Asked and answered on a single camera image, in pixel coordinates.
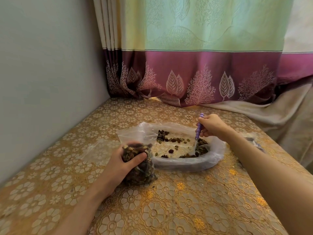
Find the purple handle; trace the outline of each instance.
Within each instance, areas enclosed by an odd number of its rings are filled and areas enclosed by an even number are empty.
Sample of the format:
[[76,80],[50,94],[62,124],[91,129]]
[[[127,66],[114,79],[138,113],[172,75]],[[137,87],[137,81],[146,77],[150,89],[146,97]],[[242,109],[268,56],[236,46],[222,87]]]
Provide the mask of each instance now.
[[199,123],[198,128],[196,130],[196,137],[195,137],[196,140],[199,139],[200,137],[201,127],[202,127],[202,124]]

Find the gray wall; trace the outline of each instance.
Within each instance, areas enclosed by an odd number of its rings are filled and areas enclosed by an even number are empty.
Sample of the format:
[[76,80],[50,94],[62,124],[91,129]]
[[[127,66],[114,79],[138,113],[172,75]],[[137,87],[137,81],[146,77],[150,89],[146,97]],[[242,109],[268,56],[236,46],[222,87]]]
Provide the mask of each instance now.
[[92,0],[0,0],[0,184],[109,98]]

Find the hand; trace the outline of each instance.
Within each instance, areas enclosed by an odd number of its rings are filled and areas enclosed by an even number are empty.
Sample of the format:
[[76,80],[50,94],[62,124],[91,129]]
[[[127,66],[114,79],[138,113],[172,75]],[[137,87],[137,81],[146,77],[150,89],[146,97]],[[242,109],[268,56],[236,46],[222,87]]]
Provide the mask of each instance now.
[[122,154],[123,148],[120,146],[119,149],[112,154],[104,171],[92,185],[97,190],[100,190],[103,200],[113,193],[115,188],[123,181],[131,169],[138,166],[147,157],[146,153],[141,153],[129,162],[123,162]]
[[233,131],[233,129],[225,124],[216,114],[207,115],[203,118],[199,117],[198,121],[203,125],[200,132],[201,137],[216,136],[226,142],[227,135]]

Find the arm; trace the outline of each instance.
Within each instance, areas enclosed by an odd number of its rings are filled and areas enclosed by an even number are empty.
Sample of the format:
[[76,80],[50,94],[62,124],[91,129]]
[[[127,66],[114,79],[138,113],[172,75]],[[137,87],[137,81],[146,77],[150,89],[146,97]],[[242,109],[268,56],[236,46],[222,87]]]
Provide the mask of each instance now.
[[217,115],[199,118],[201,136],[227,142],[290,235],[313,232],[313,186],[294,170],[261,152]]
[[125,176],[141,163],[147,155],[141,153],[129,162],[123,162],[120,147],[110,158],[99,178],[79,200],[73,211],[57,227],[53,235],[86,235],[101,202],[110,196]]

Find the gold floral tablecloth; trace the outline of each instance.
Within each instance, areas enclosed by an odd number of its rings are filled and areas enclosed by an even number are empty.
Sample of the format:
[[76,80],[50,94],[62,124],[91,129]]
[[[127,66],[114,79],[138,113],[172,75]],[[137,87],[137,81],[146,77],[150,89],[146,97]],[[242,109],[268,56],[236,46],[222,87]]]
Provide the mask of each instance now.
[[[103,171],[80,160],[84,150],[140,122],[196,126],[216,113],[281,163],[312,176],[247,117],[204,106],[177,108],[156,100],[109,99],[8,181],[0,191],[0,235],[51,234]],[[227,147],[215,167],[198,173],[157,172],[158,180],[118,187],[95,214],[89,234],[287,234]]]

